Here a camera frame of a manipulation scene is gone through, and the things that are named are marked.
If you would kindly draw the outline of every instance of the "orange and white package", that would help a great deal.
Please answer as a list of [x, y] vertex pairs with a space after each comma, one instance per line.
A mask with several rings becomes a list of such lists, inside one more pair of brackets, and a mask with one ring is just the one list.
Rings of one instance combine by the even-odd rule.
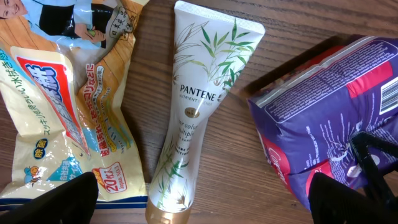
[[0, 2], [0, 91], [18, 130], [0, 210], [84, 172], [97, 208], [145, 207], [136, 143], [120, 110], [148, 0]]

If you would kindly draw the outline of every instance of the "cartoon character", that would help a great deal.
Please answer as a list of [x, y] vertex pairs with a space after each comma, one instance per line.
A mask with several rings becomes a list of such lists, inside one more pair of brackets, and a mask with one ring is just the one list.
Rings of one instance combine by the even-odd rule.
[[38, 177], [39, 174], [39, 167], [37, 166], [32, 166], [32, 167], [26, 167], [25, 168], [25, 184], [27, 183], [32, 183], [32, 187], [34, 185], [34, 183], [36, 183], [40, 177]]

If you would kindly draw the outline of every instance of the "black object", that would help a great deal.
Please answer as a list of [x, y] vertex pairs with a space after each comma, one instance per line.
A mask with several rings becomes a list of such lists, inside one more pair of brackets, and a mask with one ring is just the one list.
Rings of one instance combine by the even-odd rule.
[[92, 172], [73, 180], [0, 216], [0, 223], [90, 223], [98, 198], [98, 185]]
[[368, 133], [351, 138], [351, 147], [368, 185], [366, 197], [322, 173], [312, 179], [309, 193], [314, 224], [398, 223], [398, 206], [391, 189], [374, 163], [368, 147], [398, 158], [398, 147]]

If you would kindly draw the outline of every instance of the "red logo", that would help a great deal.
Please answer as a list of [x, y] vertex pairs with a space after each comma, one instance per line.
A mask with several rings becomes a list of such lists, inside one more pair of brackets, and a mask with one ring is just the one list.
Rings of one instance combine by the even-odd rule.
[[290, 165], [285, 153], [279, 146], [265, 138], [264, 135], [261, 135], [261, 138], [268, 151], [269, 159], [271, 160], [273, 168], [276, 170], [279, 178], [283, 181], [286, 187], [291, 191], [289, 185]]
[[68, 87], [66, 66], [60, 63], [38, 62], [17, 57], [22, 69], [33, 79], [56, 112], [67, 136], [75, 140], [90, 155], [83, 131], [73, 112], [71, 93]]
[[122, 167], [119, 162], [115, 162], [108, 168], [95, 168], [92, 170], [97, 182], [108, 192], [118, 193], [127, 189]]

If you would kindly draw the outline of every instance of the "plastic package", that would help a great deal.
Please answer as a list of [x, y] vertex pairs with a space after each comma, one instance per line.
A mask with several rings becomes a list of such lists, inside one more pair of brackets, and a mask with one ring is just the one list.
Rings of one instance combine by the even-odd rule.
[[[353, 189], [366, 185], [351, 136], [365, 131], [398, 144], [398, 40], [352, 40], [248, 100], [269, 163], [308, 209], [316, 172]], [[397, 161], [376, 149], [370, 153], [382, 171]]]
[[137, 146], [120, 110], [146, 2], [1, 3], [0, 91], [18, 130], [1, 210], [89, 171], [97, 208], [146, 206]]

